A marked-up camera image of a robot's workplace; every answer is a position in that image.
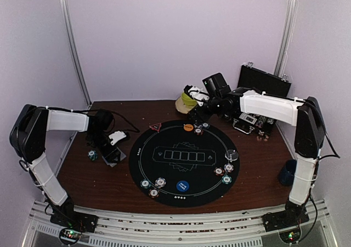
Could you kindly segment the green chip stack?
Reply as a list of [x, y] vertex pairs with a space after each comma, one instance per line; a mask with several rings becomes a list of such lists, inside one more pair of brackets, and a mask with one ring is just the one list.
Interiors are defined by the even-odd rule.
[[95, 150], [90, 150], [87, 154], [88, 158], [91, 160], [91, 161], [96, 161], [98, 159], [98, 154]]

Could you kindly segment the blue fifty chip top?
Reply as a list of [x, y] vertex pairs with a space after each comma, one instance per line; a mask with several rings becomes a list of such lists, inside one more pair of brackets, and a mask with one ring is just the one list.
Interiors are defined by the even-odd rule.
[[210, 125], [208, 123], [202, 123], [202, 127], [205, 129], [208, 129], [210, 127]]

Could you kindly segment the black hundred chip top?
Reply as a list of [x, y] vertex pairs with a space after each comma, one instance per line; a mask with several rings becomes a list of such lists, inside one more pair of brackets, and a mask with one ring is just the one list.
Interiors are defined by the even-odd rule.
[[202, 134], [203, 134], [203, 130], [200, 129], [200, 128], [195, 128], [194, 133], [195, 133], [196, 135], [202, 135]]

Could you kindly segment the black hundred chip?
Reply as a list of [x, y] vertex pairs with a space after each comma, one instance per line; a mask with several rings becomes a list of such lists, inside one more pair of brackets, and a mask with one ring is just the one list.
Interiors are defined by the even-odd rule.
[[194, 133], [195, 133], [196, 135], [202, 135], [202, 134], [203, 134], [203, 130], [200, 129], [200, 128], [195, 128]]
[[155, 188], [152, 188], [152, 189], [149, 191], [149, 196], [150, 196], [151, 198], [157, 198], [159, 195], [160, 195], [159, 190], [157, 190], [157, 189], [155, 189]]

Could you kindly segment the orange big blind button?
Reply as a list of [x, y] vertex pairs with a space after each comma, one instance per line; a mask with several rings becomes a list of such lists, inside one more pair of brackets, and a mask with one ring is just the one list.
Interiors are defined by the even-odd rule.
[[193, 131], [194, 126], [192, 124], [184, 124], [183, 128], [185, 131]]

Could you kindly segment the green fifty chip bottom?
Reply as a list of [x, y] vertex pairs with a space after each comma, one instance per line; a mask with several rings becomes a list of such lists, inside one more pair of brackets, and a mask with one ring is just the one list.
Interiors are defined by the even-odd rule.
[[141, 186], [141, 188], [148, 189], [148, 188], [150, 188], [151, 183], [149, 180], [144, 179], [144, 180], [141, 180], [140, 186]]

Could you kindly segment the blue ten chip bottom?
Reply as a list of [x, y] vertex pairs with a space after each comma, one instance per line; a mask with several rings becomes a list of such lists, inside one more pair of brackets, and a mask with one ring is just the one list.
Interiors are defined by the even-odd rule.
[[159, 177], [155, 180], [155, 186], [157, 188], [162, 188], [166, 185], [166, 179], [163, 177]]

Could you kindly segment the black hundred chip bottom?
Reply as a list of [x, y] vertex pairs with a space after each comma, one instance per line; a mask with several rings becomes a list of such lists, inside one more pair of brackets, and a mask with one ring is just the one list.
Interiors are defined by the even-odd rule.
[[152, 189], [149, 191], [149, 196], [150, 196], [151, 198], [157, 198], [159, 195], [160, 195], [159, 190], [157, 190], [157, 189], [155, 189], [155, 188], [152, 188]]

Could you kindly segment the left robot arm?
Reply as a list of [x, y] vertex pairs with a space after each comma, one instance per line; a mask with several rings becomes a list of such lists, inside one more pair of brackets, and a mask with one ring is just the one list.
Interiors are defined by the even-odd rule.
[[41, 190], [53, 213], [50, 221], [76, 231], [94, 232], [97, 216], [74, 210], [74, 203], [52, 171], [46, 156], [46, 134], [49, 131], [75, 131], [87, 134], [87, 141], [100, 151], [107, 163], [116, 164], [125, 159], [117, 147], [128, 140], [126, 130], [107, 132], [113, 123], [113, 112], [99, 109], [90, 111], [25, 105], [9, 136], [9, 141], [20, 164]]

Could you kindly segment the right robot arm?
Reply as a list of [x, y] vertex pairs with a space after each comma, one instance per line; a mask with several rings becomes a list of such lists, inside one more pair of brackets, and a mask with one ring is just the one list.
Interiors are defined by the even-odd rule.
[[206, 91], [192, 85], [184, 88], [187, 96], [197, 101], [188, 113], [196, 123], [207, 122], [214, 114], [225, 117], [243, 112], [276, 119], [296, 128], [297, 165], [289, 198], [283, 211], [265, 214], [263, 222], [266, 231], [302, 222], [305, 205], [311, 200], [319, 162], [323, 159], [320, 152], [324, 141], [329, 140], [317, 99], [289, 99], [245, 87], [231, 90], [221, 73], [203, 79], [203, 84]]

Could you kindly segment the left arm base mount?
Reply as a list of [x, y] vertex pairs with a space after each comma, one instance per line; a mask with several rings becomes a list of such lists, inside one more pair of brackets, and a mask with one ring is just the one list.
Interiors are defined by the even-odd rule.
[[76, 212], [75, 218], [76, 219], [72, 221], [67, 217], [60, 217], [58, 214], [53, 214], [50, 218], [51, 223], [63, 227], [60, 229], [58, 237], [64, 245], [74, 245], [78, 243], [84, 233], [95, 232], [98, 222], [98, 217], [96, 215]]

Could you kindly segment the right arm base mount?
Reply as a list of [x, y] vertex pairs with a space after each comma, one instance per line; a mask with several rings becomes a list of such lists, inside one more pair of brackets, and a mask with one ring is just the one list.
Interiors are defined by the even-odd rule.
[[309, 221], [305, 212], [295, 221], [286, 219], [286, 212], [269, 212], [262, 217], [266, 232], [279, 231], [279, 237], [283, 243], [296, 244], [302, 238], [301, 224]]

